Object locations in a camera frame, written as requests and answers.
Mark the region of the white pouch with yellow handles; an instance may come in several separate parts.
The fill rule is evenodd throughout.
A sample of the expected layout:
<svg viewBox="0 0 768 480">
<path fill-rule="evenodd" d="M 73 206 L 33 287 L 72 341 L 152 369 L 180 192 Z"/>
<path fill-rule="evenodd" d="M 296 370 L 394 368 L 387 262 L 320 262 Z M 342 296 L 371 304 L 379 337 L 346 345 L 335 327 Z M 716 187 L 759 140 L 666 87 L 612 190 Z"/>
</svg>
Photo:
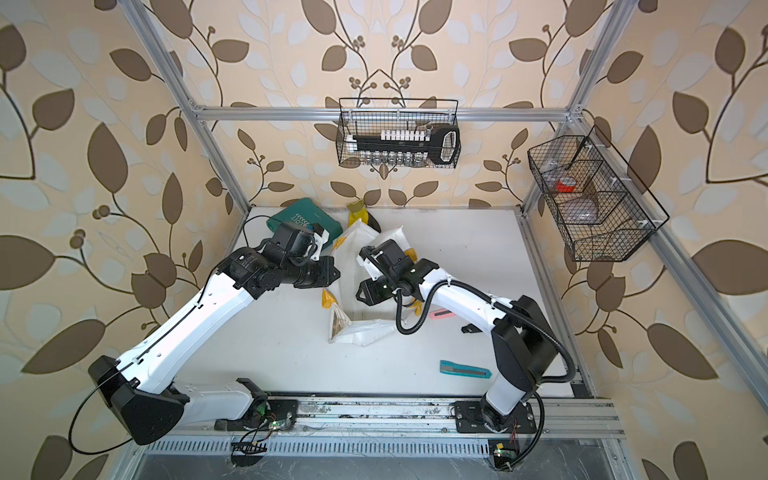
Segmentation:
<svg viewBox="0 0 768 480">
<path fill-rule="evenodd" d="M 340 278 L 323 290 L 322 297 L 323 307 L 329 312 L 331 343 L 365 347 L 396 331 L 393 299 L 367 306 L 356 298 L 360 283 L 370 278 L 358 259 L 360 250 L 386 240 L 395 241 L 411 258 L 416 257 L 401 227 L 378 233 L 358 220 L 334 241 L 331 256 Z"/>
</svg>

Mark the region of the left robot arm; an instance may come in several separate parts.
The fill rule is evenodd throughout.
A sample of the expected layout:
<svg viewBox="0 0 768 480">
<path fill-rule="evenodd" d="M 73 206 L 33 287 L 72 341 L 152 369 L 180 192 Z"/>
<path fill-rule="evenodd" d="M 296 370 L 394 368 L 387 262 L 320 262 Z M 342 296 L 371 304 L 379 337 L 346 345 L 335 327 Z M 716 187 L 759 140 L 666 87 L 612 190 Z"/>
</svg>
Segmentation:
<svg viewBox="0 0 768 480">
<path fill-rule="evenodd" d="M 138 445 L 175 427 L 213 421 L 253 430 L 266 420 L 268 396 L 252 380 L 222 386 L 176 384 L 180 369 L 229 319 L 282 284 L 325 288 L 341 276 L 322 249 L 320 225 L 279 225 L 257 247 L 241 247 L 212 271 L 205 286 L 145 340 L 117 358 L 102 356 L 88 373 L 108 409 Z"/>
</svg>

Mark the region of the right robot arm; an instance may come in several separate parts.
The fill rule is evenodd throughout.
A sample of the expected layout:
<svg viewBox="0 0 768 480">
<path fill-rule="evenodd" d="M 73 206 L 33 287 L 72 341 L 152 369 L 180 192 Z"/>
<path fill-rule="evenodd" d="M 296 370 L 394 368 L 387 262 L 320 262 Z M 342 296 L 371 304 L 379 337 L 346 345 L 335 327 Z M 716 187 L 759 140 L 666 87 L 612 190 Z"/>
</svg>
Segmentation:
<svg viewBox="0 0 768 480">
<path fill-rule="evenodd" d="M 393 240 L 363 247 L 358 263 L 369 278 L 359 284 L 356 299 L 368 306 L 393 299 L 400 334 L 415 334 L 436 305 L 490 336 L 498 375 L 479 402 L 487 429 L 507 431 L 514 424 L 512 412 L 540 385 L 572 378 L 571 363 L 563 375 L 546 374 L 564 348 L 532 298 L 510 300 L 485 293 L 431 260 L 413 261 Z"/>
</svg>

